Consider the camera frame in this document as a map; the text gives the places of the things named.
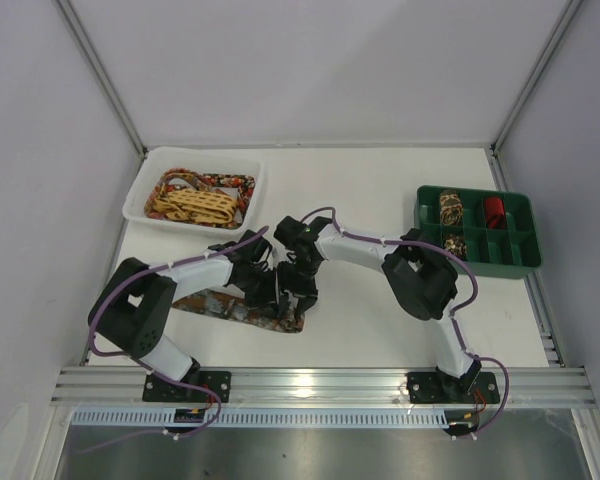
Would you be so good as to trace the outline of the orange grey floral tie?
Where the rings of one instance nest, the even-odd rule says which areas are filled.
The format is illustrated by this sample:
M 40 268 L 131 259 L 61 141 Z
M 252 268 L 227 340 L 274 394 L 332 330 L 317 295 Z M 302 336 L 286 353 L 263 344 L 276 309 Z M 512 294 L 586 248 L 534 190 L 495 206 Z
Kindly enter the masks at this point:
M 283 334 L 301 333 L 305 324 L 304 316 L 296 318 L 292 308 L 276 318 L 271 312 L 249 309 L 243 298 L 210 289 L 176 300 L 172 308 Z

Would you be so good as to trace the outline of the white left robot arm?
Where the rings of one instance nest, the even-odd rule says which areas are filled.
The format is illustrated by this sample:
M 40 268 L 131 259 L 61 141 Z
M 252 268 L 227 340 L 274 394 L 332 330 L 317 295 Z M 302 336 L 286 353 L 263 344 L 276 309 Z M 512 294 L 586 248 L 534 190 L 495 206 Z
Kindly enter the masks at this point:
M 137 258 L 124 260 L 100 294 L 88 316 L 91 351 L 109 354 L 95 345 L 97 335 L 126 356 L 169 381 L 181 381 L 198 368 L 164 333 L 172 304 L 203 290 L 234 286 L 243 293 L 238 317 L 273 326 L 286 316 L 275 269 L 266 254 L 271 244 L 265 227 L 246 231 L 238 242 L 209 247 L 203 253 L 150 266 Z

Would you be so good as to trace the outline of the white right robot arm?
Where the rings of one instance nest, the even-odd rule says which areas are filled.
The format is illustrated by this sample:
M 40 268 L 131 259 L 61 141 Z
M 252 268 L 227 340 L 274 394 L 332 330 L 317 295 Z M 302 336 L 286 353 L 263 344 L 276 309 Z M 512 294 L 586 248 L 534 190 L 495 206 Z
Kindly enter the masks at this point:
M 418 229 L 385 239 L 348 231 L 322 216 L 308 224 L 287 216 L 274 237 L 288 253 L 277 265 L 277 281 L 280 298 L 293 303 L 295 318 L 316 304 L 316 276 L 323 262 L 341 261 L 376 271 L 384 275 L 402 310 L 427 326 L 443 389 L 449 396 L 469 392 L 481 361 L 459 338 L 453 303 L 458 273 L 450 252 L 427 242 Z

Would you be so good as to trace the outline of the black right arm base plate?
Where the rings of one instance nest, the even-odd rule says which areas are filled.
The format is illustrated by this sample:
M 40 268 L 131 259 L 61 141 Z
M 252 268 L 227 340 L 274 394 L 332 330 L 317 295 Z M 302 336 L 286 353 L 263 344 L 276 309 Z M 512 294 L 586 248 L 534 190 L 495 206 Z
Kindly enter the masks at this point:
M 495 405 L 501 401 L 496 377 L 480 372 L 472 381 L 459 380 L 438 370 L 406 374 L 409 400 L 414 404 L 470 404 L 478 401 Z

